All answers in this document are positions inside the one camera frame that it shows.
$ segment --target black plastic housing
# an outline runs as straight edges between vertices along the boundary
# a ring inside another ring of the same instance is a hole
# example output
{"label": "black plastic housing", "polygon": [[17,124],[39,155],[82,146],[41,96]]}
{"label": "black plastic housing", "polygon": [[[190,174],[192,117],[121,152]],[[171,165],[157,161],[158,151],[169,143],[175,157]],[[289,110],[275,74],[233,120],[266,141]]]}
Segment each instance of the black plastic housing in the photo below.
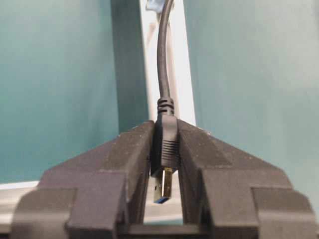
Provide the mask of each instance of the black plastic housing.
{"label": "black plastic housing", "polygon": [[151,176],[155,177],[164,168],[179,168],[178,126],[171,98],[158,101],[158,120],[155,124],[151,152]]}

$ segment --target teal wall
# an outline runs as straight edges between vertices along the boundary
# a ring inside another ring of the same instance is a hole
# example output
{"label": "teal wall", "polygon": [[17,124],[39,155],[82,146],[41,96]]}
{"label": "teal wall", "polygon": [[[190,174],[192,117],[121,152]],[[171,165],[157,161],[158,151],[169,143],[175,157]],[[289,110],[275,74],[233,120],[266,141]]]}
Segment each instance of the teal wall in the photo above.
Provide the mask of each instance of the teal wall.
{"label": "teal wall", "polygon": [[[0,1],[0,183],[36,180],[148,118],[143,51],[116,28],[115,6],[140,36],[137,0]],[[114,42],[134,47],[119,55]],[[118,94],[128,80],[139,88]]]}
{"label": "teal wall", "polygon": [[319,214],[319,1],[184,0],[196,120]]}

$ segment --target black cable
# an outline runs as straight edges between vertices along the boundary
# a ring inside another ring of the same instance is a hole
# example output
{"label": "black cable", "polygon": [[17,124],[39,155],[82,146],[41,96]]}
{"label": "black cable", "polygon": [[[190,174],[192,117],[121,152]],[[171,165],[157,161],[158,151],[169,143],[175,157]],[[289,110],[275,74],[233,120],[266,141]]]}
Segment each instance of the black cable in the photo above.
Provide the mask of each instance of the black cable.
{"label": "black cable", "polygon": [[174,0],[166,0],[161,12],[158,38],[158,76],[160,97],[170,97],[166,68],[166,34],[169,13]]}

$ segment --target clamp jaw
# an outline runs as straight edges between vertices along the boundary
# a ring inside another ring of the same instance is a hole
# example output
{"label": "clamp jaw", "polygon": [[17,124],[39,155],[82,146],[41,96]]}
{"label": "clamp jaw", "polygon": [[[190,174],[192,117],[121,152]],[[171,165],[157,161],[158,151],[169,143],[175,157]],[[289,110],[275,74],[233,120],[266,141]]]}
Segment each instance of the clamp jaw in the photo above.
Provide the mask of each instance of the clamp jaw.
{"label": "clamp jaw", "polygon": [[11,239],[316,239],[285,173],[178,120],[184,225],[143,225],[154,123],[47,170],[15,211]]}

